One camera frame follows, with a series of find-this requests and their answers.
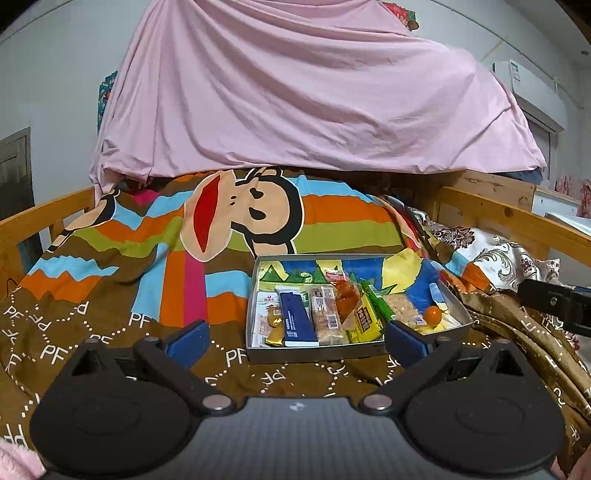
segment pink stripe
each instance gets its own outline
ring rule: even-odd
[[[160,196],[158,192],[150,189],[140,190],[138,193],[134,193],[134,200],[138,205],[145,205],[146,203],[152,203],[155,199]]]
[[[195,320],[207,320],[205,268],[189,252],[185,252],[184,325]]]

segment white air conditioner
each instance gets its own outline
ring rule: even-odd
[[[557,134],[566,130],[568,116],[564,102],[537,76],[515,60],[497,61],[492,65],[492,71],[537,124]]]

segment orange ball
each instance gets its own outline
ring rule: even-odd
[[[429,325],[432,328],[435,328],[437,325],[441,323],[441,310],[439,310],[435,306],[429,307],[427,310],[425,310],[423,320],[427,322],[427,325]]]

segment gray door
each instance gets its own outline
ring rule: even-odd
[[[30,129],[0,140],[0,220],[35,206],[31,178]],[[25,272],[43,250],[39,235],[19,245]]]

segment green tube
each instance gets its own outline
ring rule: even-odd
[[[384,298],[381,296],[380,292],[378,292],[375,287],[369,283],[367,280],[361,281],[361,288],[363,292],[368,296],[369,301],[374,306],[376,313],[379,316],[379,319],[386,324],[386,322],[392,322],[396,320],[396,315],[390,308],[390,305],[386,303]]]

